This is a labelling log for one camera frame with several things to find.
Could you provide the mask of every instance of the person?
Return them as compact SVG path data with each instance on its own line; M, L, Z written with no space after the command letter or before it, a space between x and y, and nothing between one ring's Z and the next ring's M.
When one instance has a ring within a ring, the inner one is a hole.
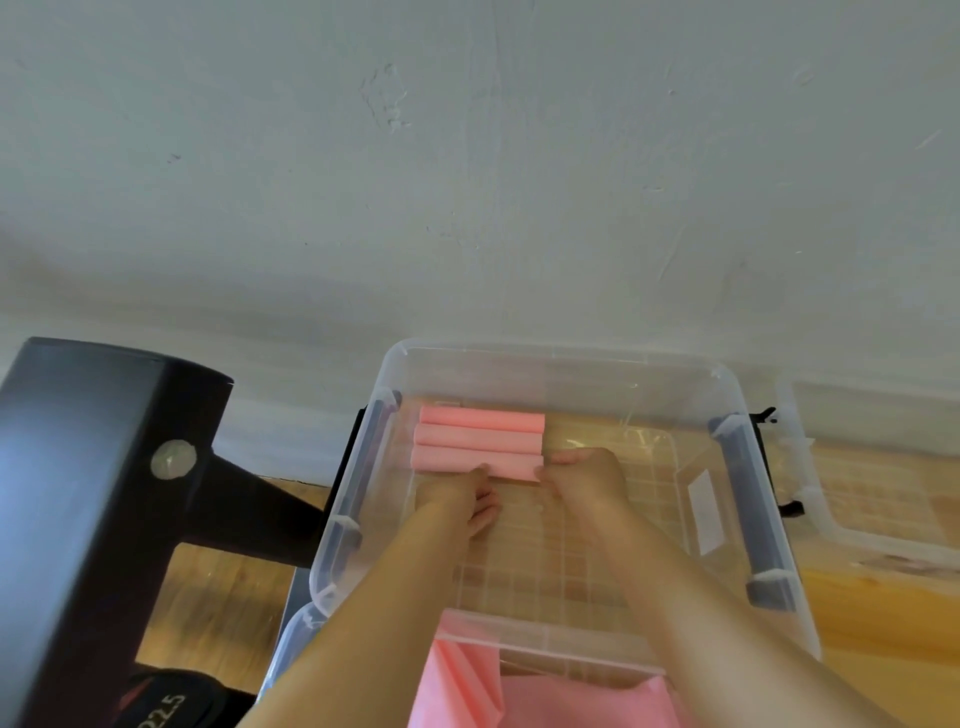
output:
M606 559L698 725L901 725L758 619L639 515L609 450L557 452L539 478ZM454 568L501 507L483 469L422 483L416 505L242 728L407 724Z

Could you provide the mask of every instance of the person's left hand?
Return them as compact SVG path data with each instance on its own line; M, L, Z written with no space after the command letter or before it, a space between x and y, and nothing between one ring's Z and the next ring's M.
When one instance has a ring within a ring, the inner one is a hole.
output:
M445 510L449 518L466 523L468 538L496 521L502 508L484 466L463 475L438 475L422 482L417 488L417 508L433 504Z

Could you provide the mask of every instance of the gray wall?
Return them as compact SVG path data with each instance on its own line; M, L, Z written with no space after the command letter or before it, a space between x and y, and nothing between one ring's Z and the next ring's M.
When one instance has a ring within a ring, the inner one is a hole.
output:
M200 359L314 479L408 336L958 377L958 88L954 2L7 0L0 362Z

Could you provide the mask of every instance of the clear plastic container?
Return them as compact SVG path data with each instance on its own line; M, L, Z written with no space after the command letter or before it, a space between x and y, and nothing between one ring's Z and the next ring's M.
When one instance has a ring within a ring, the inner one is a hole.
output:
M544 450L613 450L631 502L716 578L819 656L735 376L705 359L406 341L386 355L310 573L329 615L412 509L425 403L547 415ZM535 484L497 480L504 509L457 568L440 636L514 653L659 672L622 593L572 514Z
M902 381L783 376L776 478L824 538L960 569L960 400Z
M320 613L313 602L307 602L297 610L287 626L283 628L283 634L276 643L274 658L267 668L267 675L263 678L257 700L274 686L280 675L287 671L325 624L326 617Z

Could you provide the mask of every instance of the forearm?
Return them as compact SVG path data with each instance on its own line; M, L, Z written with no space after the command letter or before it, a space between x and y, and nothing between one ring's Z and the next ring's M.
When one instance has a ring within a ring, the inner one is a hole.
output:
M405 726L466 524L416 511L243 728Z
M632 509L610 508L597 522L600 548L644 634L705 726L900 725L758 619Z

